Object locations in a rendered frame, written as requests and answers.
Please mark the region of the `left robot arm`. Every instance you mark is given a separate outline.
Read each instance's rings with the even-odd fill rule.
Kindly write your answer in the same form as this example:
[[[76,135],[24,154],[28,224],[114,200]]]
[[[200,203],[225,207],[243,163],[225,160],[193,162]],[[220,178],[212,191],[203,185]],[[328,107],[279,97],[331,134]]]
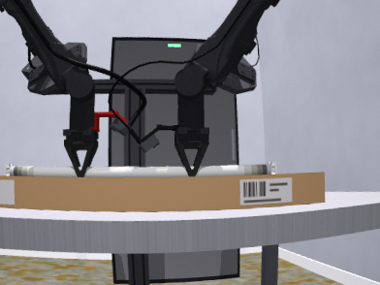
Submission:
[[[174,86],[178,91],[176,91],[178,105],[186,104],[186,107],[189,107],[189,103],[195,103],[196,107],[197,104],[203,104],[204,84],[214,90],[214,87],[218,84],[221,85],[230,73],[254,82],[255,69],[239,61],[244,54],[250,54],[256,46],[252,40],[258,34],[257,26],[262,13],[270,5],[275,7],[275,3],[278,4],[279,1],[237,0],[220,27],[206,39],[190,60],[214,48],[220,43],[220,40],[222,40],[221,45],[201,58],[188,62],[184,69],[176,74]],[[190,68],[188,68],[189,66]],[[203,78],[205,82],[203,82]]]

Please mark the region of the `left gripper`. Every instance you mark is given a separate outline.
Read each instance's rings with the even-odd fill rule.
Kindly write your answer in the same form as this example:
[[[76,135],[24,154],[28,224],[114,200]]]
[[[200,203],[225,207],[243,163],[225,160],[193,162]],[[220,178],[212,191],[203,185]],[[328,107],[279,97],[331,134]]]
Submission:
[[[177,128],[178,127],[178,128]],[[205,109],[203,104],[189,103],[178,105],[177,109],[177,125],[162,126],[157,125],[153,131],[146,135],[142,141],[144,142],[159,130],[173,130],[174,146],[189,176],[196,176],[198,169],[202,163],[206,149],[209,145],[209,128],[180,128],[180,127],[205,127]],[[183,133],[183,134],[181,134]],[[176,134],[176,136],[175,136]],[[176,140],[175,140],[176,139]],[[184,149],[198,149],[194,169],[191,170]]]

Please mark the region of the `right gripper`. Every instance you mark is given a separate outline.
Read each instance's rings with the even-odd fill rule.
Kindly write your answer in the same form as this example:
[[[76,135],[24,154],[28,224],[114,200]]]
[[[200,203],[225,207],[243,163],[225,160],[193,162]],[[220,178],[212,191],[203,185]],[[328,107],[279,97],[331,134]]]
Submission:
[[[100,132],[100,117],[116,118],[116,116],[114,116],[111,111],[94,113],[94,108],[92,105],[77,105],[70,107],[70,129],[90,129],[63,129],[63,136],[66,136],[66,140],[64,140],[64,146],[78,177],[84,177],[86,169],[87,167],[90,167],[97,151],[97,134],[99,139],[99,133],[97,132]],[[72,136],[68,136],[71,134]],[[87,150],[81,170],[79,169],[81,165],[77,151],[73,149]]]

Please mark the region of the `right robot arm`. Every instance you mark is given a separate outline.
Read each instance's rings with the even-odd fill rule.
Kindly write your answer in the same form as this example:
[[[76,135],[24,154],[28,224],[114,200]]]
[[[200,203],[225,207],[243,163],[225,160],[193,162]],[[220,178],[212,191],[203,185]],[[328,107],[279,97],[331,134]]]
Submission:
[[[53,35],[50,28],[42,20],[32,0],[0,0],[0,12],[3,13],[4,11],[16,20],[20,28],[22,28],[21,32],[27,42],[25,43],[26,46],[33,56],[35,57],[37,55],[44,64],[30,72],[29,82],[33,83],[49,75],[62,94],[68,91],[71,95],[70,107],[75,105],[92,105],[94,108],[95,84],[88,69],[79,68],[77,65],[73,65],[52,55],[43,37],[48,40],[50,45],[55,48],[57,52],[78,62],[86,63],[81,56],[81,45],[67,49],[66,46]],[[110,128],[122,136],[127,136],[129,133],[128,128],[117,117]]]

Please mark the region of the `fluorescent tube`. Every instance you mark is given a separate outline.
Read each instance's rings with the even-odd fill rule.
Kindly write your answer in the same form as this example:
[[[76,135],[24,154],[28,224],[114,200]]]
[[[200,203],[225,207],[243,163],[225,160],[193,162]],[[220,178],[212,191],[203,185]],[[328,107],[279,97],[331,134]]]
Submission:
[[[196,176],[226,176],[270,174],[270,164],[200,166]],[[78,177],[74,167],[11,166],[10,175]],[[183,177],[189,176],[183,167],[87,167],[84,177]]]

